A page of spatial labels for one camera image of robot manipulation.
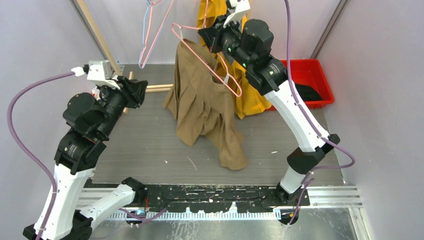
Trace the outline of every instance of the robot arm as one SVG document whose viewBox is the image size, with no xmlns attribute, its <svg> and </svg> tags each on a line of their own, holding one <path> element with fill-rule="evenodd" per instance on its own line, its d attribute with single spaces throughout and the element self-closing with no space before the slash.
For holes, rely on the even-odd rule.
<svg viewBox="0 0 424 240">
<path fill-rule="evenodd" d="M 270 54 L 274 35 L 268 25 L 262 20 L 251 19 L 240 32 L 239 22 L 232 19 L 226 25 L 227 17 L 228 14 L 217 17 L 211 27 L 200 29 L 198 33 L 211 53 L 224 52 L 230 62 L 235 60 L 245 68 L 249 84 L 272 103 L 293 132 L 299 147 L 287 157 L 289 168 L 277 185 L 278 198 L 283 203 L 291 203 L 296 199 L 305 175 L 333 147 L 317 136 L 297 106 L 290 89 L 286 67 Z M 294 89 L 295 94 L 299 95 L 296 88 Z M 298 98 L 298 104 L 302 105 L 322 136 L 338 144 L 339 137 L 336 134 L 330 135 L 323 129 L 303 100 Z"/>
<path fill-rule="evenodd" d="M 141 203 L 146 197 L 145 186 L 129 177 L 117 189 L 94 204 L 76 209 L 87 179 L 92 177 L 100 154 L 105 150 L 116 122 L 124 108 L 136 109 L 144 101 L 147 81 L 128 80 L 113 73 L 109 61 L 91 61 L 84 68 L 72 69 L 75 75 L 87 74 L 99 88 L 99 99 L 84 92 L 72 97 L 63 118 L 71 128 L 61 139 L 54 156 L 54 179 L 57 193 L 49 209 L 53 190 L 38 221 L 26 227 L 23 235 L 36 239 L 47 211 L 47 224 L 42 240 L 88 240 L 101 221 L 117 209 L 131 203 Z"/>
</svg>

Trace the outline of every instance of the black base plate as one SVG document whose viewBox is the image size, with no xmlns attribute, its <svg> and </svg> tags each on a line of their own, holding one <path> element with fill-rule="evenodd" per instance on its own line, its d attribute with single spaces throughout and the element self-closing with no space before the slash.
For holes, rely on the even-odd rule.
<svg viewBox="0 0 424 240">
<path fill-rule="evenodd" d="M 96 184 L 87 181 L 85 188 L 116 188 L 117 184 Z M 151 212 L 163 208 L 171 213 L 185 213 L 189 208 L 192 213 L 202 210 L 205 213 L 227 212 L 233 202 L 238 213 L 272 212 L 273 207 L 284 206 L 276 198 L 275 186 L 241 186 L 241 185 L 146 185 L 148 207 Z M 300 206 L 309 206 L 308 190 L 305 191 Z M 128 205 L 127 207 L 144 207 Z"/>
</svg>

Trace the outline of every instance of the debris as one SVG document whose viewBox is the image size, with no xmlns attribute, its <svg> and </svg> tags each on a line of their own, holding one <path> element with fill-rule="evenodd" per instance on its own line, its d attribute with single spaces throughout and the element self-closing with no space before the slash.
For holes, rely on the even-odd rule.
<svg viewBox="0 0 424 240">
<path fill-rule="evenodd" d="M 198 168 L 196 167 L 196 165 L 193 163 L 193 161 L 187 156 L 188 160 L 190 160 L 191 164 L 193 164 L 194 169 L 196 169 L 196 171 L 198 170 Z"/>
</svg>

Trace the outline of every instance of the red plastic tray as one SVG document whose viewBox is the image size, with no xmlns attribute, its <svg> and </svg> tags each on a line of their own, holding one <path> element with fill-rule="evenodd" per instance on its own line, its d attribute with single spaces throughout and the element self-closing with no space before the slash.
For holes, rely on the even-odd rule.
<svg viewBox="0 0 424 240">
<path fill-rule="evenodd" d="M 287 67 L 287 61 L 281 61 Z M 319 109 L 327 104 L 334 103 L 333 93 L 324 75 L 321 64 L 317 59 L 294 59 L 291 60 L 291 76 L 297 84 L 313 87 L 319 93 L 321 101 L 306 101 L 305 104 L 310 109 Z M 276 110 L 274 106 L 268 111 Z"/>
</svg>

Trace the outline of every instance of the wire hanger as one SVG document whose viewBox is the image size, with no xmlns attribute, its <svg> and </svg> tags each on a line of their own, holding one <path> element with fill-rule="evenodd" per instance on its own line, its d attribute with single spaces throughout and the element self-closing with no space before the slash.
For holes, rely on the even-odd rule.
<svg viewBox="0 0 424 240">
<path fill-rule="evenodd" d="M 165 20 L 167 19 L 167 17 L 169 15 L 170 11 L 171 11 L 171 8 L 172 8 L 175 0 L 172 0 L 171 4 L 169 5 L 168 11 L 166 12 L 165 17 L 163 18 L 163 21 L 162 21 L 162 23 L 161 23 L 161 25 L 159 27 L 159 30 L 157 31 L 156 36 L 154 37 L 153 43 L 150 46 L 150 49 L 148 50 L 147 57 L 145 58 L 144 62 L 142 63 L 142 59 L 144 57 L 144 54 L 145 54 L 145 51 L 146 51 L 146 48 L 147 48 L 146 45 L 147 45 L 147 41 L 148 41 L 148 38 L 149 38 L 150 27 L 152 25 L 153 6 L 156 5 L 156 4 L 158 4 L 161 1 L 162 0 L 157 0 L 156 2 L 153 2 L 152 0 L 146 0 L 147 9 L 146 9 L 146 12 L 144 14 L 144 20 L 143 20 L 143 39 L 142 39 L 142 41 L 143 41 L 143 43 L 142 43 L 143 44 L 143 50 L 141 51 L 140 58 L 138 59 L 138 67 L 140 69 L 144 69 L 145 68 L 146 63 L 147 63 L 147 61 L 148 61 L 148 59 L 150 57 L 150 54 L 152 53 L 153 47 L 155 46 L 156 41 L 158 40 L 158 36 L 161 34 L 161 31 L 162 31 L 162 28 L 164 26 Z M 148 20 L 147 33 L 146 33 L 146 37 L 145 37 L 146 16 L 147 16 L 147 13 L 149 12 L 149 10 L 150 10 L 150 16 L 149 16 L 149 20 Z"/>
<path fill-rule="evenodd" d="M 205 14 L 204 14 L 204 19 L 203 19 L 203 27 L 206 27 L 206 17 L 207 17 L 207 12 L 208 12 L 208 4 L 209 4 L 209 0 L 206 0 L 206 9 L 205 9 Z M 175 31 L 174 26 L 177 26 L 179 28 L 179 34 Z M 193 29 L 193 30 L 199 30 L 200 28 L 198 27 L 192 27 L 192 26 L 181 26 L 177 23 L 172 23 L 172 32 L 177 36 L 177 38 L 179 38 L 179 40 L 205 65 L 205 67 L 207 67 L 207 69 L 209 69 L 209 71 L 211 73 L 213 73 L 213 75 L 215 75 L 215 77 L 217 79 L 219 79 L 229 90 L 230 92 L 232 92 L 236 97 L 241 97 L 243 90 L 240 87 L 239 83 L 237 82 L 237 80 L 228 72 L 228 66 L 224 60 L 224 58 L 222 57 L 222 53 L 219 52 L 217 55 L 218 57 L 221 59 L 221 62 L 223 63 L 224 67 L 225 67 L 225 78 L 224 80 L 221 79 L 221 77 L 214 71 L 214 69 L 212 69 L 185 41 L 184 41 L 184 37 L 183 37 L 183 29 Z M 228 85 L 228 81 L 229 79 L 232 79 L 233 82 L 235 83 L 235 85 L 237 86 L 238 90 L 240 93 L 237 93 L 236 91 L 234 91 L 229 85 Z"/>
</svg>

